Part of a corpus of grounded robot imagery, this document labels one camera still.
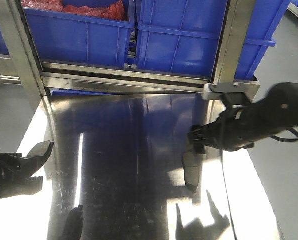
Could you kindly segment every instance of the black cable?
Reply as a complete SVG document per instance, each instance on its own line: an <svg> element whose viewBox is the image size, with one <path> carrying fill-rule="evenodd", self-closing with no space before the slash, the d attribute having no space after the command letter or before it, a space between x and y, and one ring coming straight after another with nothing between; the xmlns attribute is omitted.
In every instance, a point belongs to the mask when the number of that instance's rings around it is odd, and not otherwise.
<svg viewBox="0 0 298 240"><path fill-rule="evenodd" d="M287 129L287 131L292 133L296 138L282 138L282 137L278 137L278 136L271 136L270 138L272 138L275 141L282 142L282 143L296 142L298 140L298 132L293 128L289 128L289 129Z"/></svg>
<svg viewBox="0 0 298 240"><path fill-rule="evenodd" d="M227 195L227 201L228 201L228 208L229 208L232 232L233 232L234 239L237 240L237 236L236 236L235 228L234 228L234 224L233 224L233 218L232 218L230 202L229 202L227 184L225 182L224 168L223 168L223 140L224 140L224 127L225 127L226 119L227 119L227 111L223 112L222 121L221 121L220 139L219 139L219 155L220 155L220 162L221 162L221 166L222 166L222 175L223 175L223 180L224 180L224 187L225 187L225 192L226 192L226 195Z"/></svg>

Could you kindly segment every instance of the gray floor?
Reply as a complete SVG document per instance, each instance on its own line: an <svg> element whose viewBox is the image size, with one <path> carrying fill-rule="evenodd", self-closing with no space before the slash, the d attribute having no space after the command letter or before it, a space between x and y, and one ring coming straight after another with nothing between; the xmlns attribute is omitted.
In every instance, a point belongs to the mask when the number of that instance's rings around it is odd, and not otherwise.
<svg viewBox="0 0 298 240"><path fill-rule="evenodd" d="M275 83L298 83L298 20L287 13L256 71L261 88L256 100ZM33 116L21 86L0 85L0 151L17 150ZM298 143L265 139L249 150L286 240L298 240Z"/></svg>
<svg viewBox="0 0 298 240"><path fill-rule="evenodd" d="M255 76L261 87L256 100L281 82L298 83L298 19L287 12ZM266 190L286 240L298 240L298 142L281 143L264 139L249 155Z"/></svg>

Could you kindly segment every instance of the red meat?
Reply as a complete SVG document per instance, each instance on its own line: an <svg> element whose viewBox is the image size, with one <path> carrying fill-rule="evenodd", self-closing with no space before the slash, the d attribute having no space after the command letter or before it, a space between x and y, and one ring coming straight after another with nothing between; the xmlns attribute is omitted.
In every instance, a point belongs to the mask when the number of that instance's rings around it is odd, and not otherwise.
<svg viewBox="0 0 298 240"><path fill-rule="evenodd" d="M116 3L117 11L118 11L118 20L124 21L125 20L125 11L122 0L119 0Z"/></svg>

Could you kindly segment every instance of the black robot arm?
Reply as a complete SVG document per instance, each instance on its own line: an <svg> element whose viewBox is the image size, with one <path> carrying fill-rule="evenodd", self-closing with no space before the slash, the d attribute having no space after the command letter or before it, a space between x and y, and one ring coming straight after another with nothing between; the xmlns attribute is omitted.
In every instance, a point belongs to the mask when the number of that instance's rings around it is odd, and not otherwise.
<svg viewBox="0 0 298 240"><path fill-rule="evenodd" d="M221 93L221 100L226 105L218 119L204 126L193 126L188 134L189 142L195 153L202 154L204 146L225 151L252 148L254 142L272 137L282 142L295 142L298 133L292 129L298 127L298 84L279 83L272 87L266 97L259 102L242 101L244 93ZM274 135L289 130L297 138L283 139Z"/></svg>

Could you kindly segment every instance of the stainless steel table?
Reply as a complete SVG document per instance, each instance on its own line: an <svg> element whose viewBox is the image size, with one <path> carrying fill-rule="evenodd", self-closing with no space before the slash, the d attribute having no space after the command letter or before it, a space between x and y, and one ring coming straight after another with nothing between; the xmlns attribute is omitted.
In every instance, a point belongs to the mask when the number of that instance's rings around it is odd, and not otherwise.
<svg viewBox="0 0 298 240"><path fill-rule="evenodd" d="M197 193L184 186L186 133L221 111L200 94L44 97L18 150L55 142L43 188L0 199L0 240L56 240L79 204L82 240L282 240L246 150L221 164L208 148Z"/></svg>

